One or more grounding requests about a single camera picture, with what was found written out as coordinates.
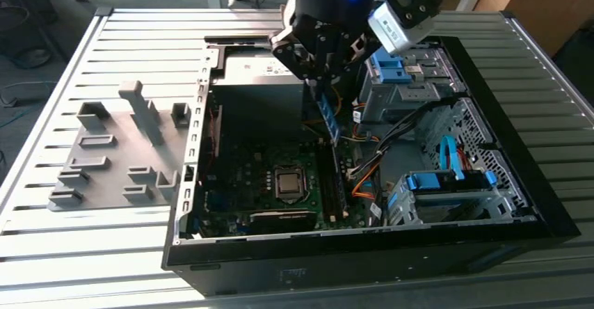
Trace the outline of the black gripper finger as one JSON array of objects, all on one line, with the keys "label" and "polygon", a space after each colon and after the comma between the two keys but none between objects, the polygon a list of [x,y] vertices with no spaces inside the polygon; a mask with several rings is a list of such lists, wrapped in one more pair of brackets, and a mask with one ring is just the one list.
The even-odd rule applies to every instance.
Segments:
[{"label": "black gripper finger", "polygon": [[272,52],[308,86],[321,86],[326,73],[326,37],[318,21],[297,18],[272,35]]},{"label": "black gripper finger", "polygon": [[380,47],[381,42],[369,26],[361,35],[341,33],[336,48],[329,56],[328,73],[330,78],[341,79],[352,72],[357,72]]}]

